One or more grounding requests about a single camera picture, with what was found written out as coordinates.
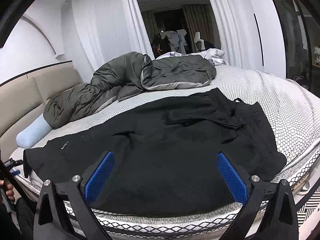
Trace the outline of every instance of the beige headboard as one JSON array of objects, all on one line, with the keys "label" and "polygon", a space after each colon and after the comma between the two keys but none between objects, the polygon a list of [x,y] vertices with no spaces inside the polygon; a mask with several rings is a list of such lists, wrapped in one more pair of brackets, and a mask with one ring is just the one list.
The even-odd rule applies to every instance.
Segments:
[{"label": "beige headboard", "polygon": [[6,161],[17,149],[17,134],[43,113],[50,98],[81,82],[72,62],[67,62],[36,70],[1,86],[1,160]]}]

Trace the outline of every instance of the garment logo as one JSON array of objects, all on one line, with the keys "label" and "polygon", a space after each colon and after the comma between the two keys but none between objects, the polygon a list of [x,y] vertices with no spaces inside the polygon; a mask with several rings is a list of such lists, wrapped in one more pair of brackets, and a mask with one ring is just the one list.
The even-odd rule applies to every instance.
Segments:
[{"label": "garment logo", "polygon": [[67,142],[64,144],[64,146],[62,146],[61,150],[63,150],[63,148],[67,145],[68,142],[69,142],[69,141],[67,141]]}]

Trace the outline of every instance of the black pants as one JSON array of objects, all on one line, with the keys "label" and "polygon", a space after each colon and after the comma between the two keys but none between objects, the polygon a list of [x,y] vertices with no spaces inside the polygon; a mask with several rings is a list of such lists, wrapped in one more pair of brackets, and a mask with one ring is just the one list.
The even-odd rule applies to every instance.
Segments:
[{"label": "black pants", "polygon": [[33,240],[33,221],[35,219],[35,215],[27,206],[23,198],[19,198],[17,200],[16,207],[17,220],[21,233],[12,222],[5,206],[0,204],[0,228],[2,229],[1,239]]}]

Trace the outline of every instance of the metal screw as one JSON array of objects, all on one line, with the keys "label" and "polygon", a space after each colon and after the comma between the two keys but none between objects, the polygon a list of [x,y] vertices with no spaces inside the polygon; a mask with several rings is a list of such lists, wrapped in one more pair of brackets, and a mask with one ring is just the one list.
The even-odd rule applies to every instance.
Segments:
[{"label": "metal screw", "polygon": [[43,185],[45,185],[45,186],[48,186],[49,184],[50,184],[50,180],[49,179],[47,179],[44,183],[43,183]]},{"label": "metal screw", "polygon": [[281,183],[282,183],[283,185],[285,185],[285,186],[288,185],[288,181],[286,181],[285,179],[281,179]]},{"label": "metal screw", "polygon": [[72,180],[74,181],[74,182],[77,182],[77,181],[79,181],[80,180],[80,176],[79,175],[76,175],[76,176],[73,176],[73,178],[72,178]]},{"label": "metal screw", "polygon": [[258,182],[260,180],[260,178],[257,176],[257,175],[252,175],[251,176],[251,179],[254,181],[254,182]]}]

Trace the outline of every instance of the white chair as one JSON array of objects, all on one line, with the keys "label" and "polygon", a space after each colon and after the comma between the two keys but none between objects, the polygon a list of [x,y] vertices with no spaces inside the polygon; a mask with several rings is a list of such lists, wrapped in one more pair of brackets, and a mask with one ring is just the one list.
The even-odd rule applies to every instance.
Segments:
[{"label": "white chair", "polygon": [[194,43],[196,44],[196,48],[198,52],[205,50],[204,40],[200,39],[200,32],[196,32]]}]

